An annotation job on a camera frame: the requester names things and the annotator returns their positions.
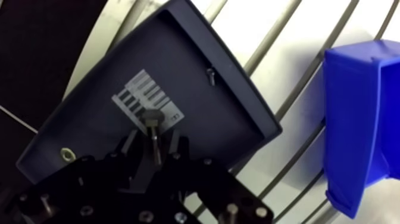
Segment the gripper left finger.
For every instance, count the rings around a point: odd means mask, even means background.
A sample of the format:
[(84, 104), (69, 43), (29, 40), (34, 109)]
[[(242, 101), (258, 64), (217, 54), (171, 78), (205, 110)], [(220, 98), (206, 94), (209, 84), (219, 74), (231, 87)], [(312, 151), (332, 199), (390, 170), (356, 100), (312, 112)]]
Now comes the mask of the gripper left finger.
[(135, 191), (144, 155), (160, 153), (156, 129), (133, 131), (103, 159), (83, 156), (15, 195), (23, 223), (162, 223), (157, 191)]

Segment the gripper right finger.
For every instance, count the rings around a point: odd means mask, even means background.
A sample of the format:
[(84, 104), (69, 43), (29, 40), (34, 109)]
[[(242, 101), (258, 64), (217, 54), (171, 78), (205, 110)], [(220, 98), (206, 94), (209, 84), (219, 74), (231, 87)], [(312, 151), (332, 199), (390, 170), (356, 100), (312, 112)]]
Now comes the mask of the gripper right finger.
[(175, 150), (149, 185), (150, 223), (199, 223), (183, 205), (194, 192), (218, 223), (272, 223), (274, 214), (220, 163), (188, 157), (189, 140), (179, 137)]

